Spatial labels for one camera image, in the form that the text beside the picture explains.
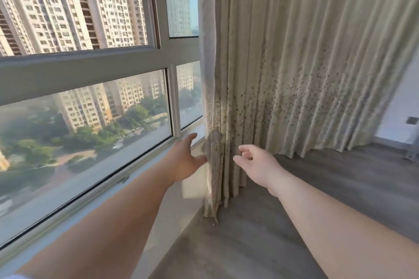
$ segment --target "wall outlet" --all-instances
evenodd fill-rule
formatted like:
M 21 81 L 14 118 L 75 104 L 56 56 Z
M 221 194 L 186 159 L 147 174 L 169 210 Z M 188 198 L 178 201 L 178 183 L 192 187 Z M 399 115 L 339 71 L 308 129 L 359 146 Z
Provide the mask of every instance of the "wall outlet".
M 419 122 L 419 117 L 407 117 L 406 123 L 409 125 L 416 125 Z

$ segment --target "curtain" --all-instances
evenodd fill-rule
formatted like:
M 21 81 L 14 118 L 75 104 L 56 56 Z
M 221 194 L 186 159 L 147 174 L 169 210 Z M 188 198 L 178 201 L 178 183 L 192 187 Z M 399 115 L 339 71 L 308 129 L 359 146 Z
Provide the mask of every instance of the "curtain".
M 418 0 L 199 0 L 205 215 L 237 196 L 240 144 L 304 156 L 370 141 L 419 43 Z

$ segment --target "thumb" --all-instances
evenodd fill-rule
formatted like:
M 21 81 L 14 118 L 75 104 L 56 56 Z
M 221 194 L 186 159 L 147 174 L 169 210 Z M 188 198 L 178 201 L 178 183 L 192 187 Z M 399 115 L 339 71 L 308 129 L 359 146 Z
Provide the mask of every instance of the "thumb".
M 240 166 L 244 171 L 247 171 L 250 169 L 250 160 L 246 159 L 245 157 L 242 157 L 241 155 L 235 155 L 233 157 L 234 162 L 237 163 L 238 166 Z
M 198 167 L 204 165 L 205 163 L 207 163 L 207 161 L 208 160 L 206 155 L 198 155 L 197 157 L 195 157 L 195 163 L 198 165 Z

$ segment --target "forearm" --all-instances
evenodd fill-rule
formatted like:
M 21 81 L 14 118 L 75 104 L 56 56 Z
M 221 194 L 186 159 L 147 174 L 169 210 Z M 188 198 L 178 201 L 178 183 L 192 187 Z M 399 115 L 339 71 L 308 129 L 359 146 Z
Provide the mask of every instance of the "forearm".
M 17 273 L 34 279 L 129 278 L 170 184 L 161 164 L 143 172 Z
M 286 171 L 272 175 L 279 198 L 329 278 L 417 278 L 419 246 Z

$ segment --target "laminate floor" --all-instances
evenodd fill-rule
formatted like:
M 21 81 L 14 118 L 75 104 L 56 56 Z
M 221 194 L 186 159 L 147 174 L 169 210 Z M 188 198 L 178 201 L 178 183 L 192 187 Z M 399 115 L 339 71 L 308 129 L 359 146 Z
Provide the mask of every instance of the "laminate floor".
M 419 163 L 402 157 L 378 144 L 276 156 L 294 175 L 419 243 Z M 197 216 L 150 278 L 326 278 L 280 202 L 252 181 L 220 208 L 218 221 Z

